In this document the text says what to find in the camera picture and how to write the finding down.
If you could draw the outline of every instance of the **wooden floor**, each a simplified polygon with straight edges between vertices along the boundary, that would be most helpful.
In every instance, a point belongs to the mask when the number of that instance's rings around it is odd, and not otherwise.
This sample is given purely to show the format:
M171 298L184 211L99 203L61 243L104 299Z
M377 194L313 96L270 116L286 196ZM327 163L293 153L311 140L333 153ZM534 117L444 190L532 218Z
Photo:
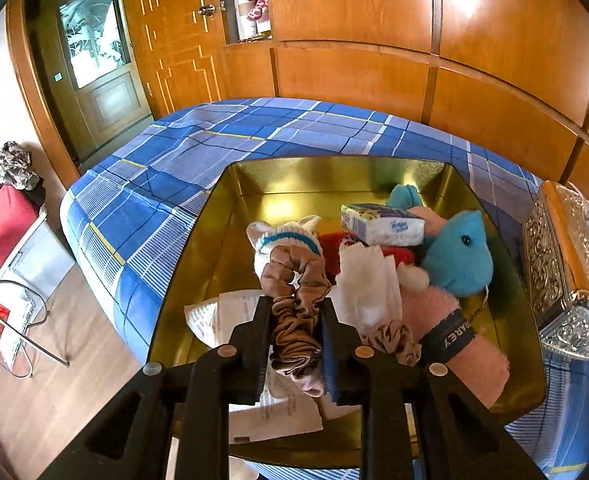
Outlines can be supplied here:
M66 368L34 356L34 377L18 380L0 369L0 445L6 467L17 480L35 480L140 364L101 310L78 266L49 300L49 320L30 336ZM230 478L257 474L231 459Z

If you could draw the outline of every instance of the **silver screw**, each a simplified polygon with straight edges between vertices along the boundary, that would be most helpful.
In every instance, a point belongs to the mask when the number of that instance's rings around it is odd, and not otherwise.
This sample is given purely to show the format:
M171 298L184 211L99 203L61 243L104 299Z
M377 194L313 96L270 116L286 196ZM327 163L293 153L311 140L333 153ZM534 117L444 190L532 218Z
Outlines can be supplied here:
M437 377L443 377L448 374L448 367L442 363L432 363L428 369L432 375Z
M221 357L232 357L237 354L237 348L233 345L223 345L219 347L217 354Z
M361 359L369 359L374 355L374 349L371 346L361 345L354 349L354 355Z
M143 367L143 373L147 376L159 375L162 369L161 363L148 363Z

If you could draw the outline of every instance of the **door lock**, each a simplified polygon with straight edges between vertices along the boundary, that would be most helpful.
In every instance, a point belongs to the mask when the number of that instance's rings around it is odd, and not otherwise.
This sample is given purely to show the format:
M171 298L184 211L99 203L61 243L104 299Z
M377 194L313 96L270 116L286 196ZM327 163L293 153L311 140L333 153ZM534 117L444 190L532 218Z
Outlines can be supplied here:
M214 7L214 5L208 4L203 7L199 7L196 10L196 13L199 14L200 16L212 16L214 14L215 10L216 10L216 7Z

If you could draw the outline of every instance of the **gold box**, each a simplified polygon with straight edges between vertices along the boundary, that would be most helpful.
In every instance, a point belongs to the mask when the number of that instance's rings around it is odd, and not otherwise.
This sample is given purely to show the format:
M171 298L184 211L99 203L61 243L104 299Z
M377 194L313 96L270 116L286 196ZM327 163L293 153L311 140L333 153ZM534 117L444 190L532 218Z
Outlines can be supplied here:
M583 199L561 184L541 184L523 224L525 273L541 342L589 360L589 228Z
M212 189L181 254L161 308L151 356L166 366L196 360L207 351L194 338L184 306L242 288L260 288L248 223L272 224L321 216L318 231L341 229L346 203L378 202L396 184L414 184L423 201L450 218L459 211L483 211L456 169L442 162L376 156L268 158L229 166ZM511 374L492 412L503 424L538 406L546 378L536 325L523 284L497 229L484 214L487 242L495 265L487 308L472 325L510 359ZM469 316L484 294L461 302ZM359 464L360 413L324 421L324 430L251 444L230 446L240 458L309 468L350 468Z

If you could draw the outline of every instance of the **camouflage clothing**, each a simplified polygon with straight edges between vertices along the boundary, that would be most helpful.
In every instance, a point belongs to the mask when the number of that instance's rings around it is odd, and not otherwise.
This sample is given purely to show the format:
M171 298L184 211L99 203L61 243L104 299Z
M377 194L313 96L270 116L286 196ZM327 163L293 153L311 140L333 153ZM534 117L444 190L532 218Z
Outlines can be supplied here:
M30 191L40 177L32 170L32 156L16 142L6 142L0 149L0 187L7 184Z

